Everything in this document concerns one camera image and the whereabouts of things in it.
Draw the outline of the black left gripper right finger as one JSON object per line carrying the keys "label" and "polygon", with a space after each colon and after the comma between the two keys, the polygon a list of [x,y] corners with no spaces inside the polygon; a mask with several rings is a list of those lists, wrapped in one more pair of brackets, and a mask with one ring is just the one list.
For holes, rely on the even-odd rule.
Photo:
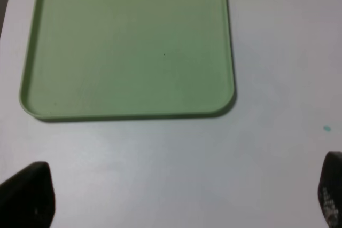
{"label": "black left gripper right finger", "polygon": [[341,152],[326,154],[317,195],[328,227],[341,227]]}

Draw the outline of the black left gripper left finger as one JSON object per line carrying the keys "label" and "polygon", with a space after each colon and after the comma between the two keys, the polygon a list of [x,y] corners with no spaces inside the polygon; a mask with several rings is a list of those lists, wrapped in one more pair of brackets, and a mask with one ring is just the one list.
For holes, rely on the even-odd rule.
{"label": "black left gripper left finger", "polygon": [[55,210],[47,162],[33,162],[1,183],[1,227],[50,227]]}

